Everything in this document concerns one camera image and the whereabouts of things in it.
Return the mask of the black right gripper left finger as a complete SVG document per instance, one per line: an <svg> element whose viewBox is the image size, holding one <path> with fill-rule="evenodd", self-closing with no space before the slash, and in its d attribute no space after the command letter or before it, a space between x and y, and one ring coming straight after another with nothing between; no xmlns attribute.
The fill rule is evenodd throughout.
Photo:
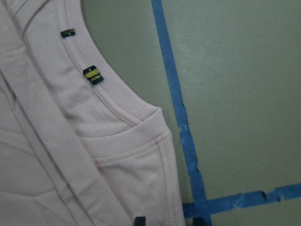
<svg viewBox="0 0 301 226"><path fill-rule="evenodd" d="M146 226L146 217L145 216L135 217L134 226Z"/></svg>

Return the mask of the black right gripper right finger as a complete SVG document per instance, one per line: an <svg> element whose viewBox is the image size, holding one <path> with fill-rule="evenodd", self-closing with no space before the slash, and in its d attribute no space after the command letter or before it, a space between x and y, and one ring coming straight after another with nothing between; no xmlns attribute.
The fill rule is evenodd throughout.
<svg viewBox="0 0 301 226"><path fill-rule="evenodd" d="M205 226L205 220L203 218L193 218L192 225L193 226Z"/></svg>

